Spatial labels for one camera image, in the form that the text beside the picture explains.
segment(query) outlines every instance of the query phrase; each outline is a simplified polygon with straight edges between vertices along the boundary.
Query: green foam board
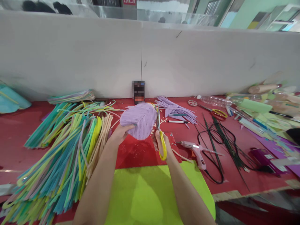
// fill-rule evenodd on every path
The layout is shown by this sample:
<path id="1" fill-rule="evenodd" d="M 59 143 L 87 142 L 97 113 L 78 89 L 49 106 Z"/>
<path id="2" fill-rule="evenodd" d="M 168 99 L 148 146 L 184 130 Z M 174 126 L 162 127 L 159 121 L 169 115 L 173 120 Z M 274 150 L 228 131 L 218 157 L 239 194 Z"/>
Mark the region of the green foam board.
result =
<path id="1" fill-rule="evenodd" d="M 180 165 L 215 219 L 215 203 L 196 162 Z M 105 224 L 183 224 L 168 166 L 116 170 Z"/>

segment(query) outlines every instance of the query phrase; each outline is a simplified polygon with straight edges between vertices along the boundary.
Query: purple pipe cleaner leaf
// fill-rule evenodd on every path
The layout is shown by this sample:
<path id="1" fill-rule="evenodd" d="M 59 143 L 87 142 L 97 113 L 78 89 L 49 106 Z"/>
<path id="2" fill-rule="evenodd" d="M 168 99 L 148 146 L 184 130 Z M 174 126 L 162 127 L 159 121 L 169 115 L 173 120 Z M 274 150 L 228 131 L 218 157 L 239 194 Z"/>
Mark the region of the purple pipe cleaner leaf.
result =
<path id="1" fill-rule="evenodd" d="M 127 131 L 138 140 L 145 140 L 151 133 L 157 119 L 157 112 L 152 104 L 139 104 L 124 111 L 120 118 L 121 126 L 135 123 L 137 126 Z"/>

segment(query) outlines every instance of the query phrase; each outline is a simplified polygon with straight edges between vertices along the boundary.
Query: red sign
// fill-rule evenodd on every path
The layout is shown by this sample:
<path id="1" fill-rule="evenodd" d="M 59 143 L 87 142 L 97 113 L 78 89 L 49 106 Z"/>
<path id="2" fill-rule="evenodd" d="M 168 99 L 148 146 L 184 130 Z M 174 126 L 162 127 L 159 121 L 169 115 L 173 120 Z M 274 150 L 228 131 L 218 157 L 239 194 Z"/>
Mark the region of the red sign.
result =
<path id="1" fill-rule="evenodd" d="M 135 0 L 123 0 L 124 5 L 135 5 Z"/>

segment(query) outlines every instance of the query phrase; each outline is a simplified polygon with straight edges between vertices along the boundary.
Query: white partition board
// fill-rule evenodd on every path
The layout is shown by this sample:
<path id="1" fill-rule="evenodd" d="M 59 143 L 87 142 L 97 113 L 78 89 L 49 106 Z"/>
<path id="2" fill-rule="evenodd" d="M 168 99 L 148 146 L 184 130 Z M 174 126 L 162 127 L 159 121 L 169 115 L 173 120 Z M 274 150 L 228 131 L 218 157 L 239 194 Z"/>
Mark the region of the white partition board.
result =
<path id="1" fill-rule="evenodd" d="M 181 26 L 143 22 L 146 97 L 241 92 L 278 71 L 300 87 L 299 34 Z"/>
<path id="2" fill-rule="evenodd" d="M 0 10 L 0 80 L 30 100 L 93 89 L 132 97 L 141 22 Z"/>

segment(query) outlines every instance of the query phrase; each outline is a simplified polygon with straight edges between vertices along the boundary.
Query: phone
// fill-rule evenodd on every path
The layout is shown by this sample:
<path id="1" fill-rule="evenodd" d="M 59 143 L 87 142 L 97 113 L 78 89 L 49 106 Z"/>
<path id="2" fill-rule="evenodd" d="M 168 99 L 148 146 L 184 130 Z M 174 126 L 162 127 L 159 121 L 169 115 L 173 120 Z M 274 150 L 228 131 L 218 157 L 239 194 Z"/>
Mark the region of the phone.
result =
<path id="1" fill-rule="evenodd" d="M 132 81 L 134 104 L 145 102 L 145 81 Z"/>

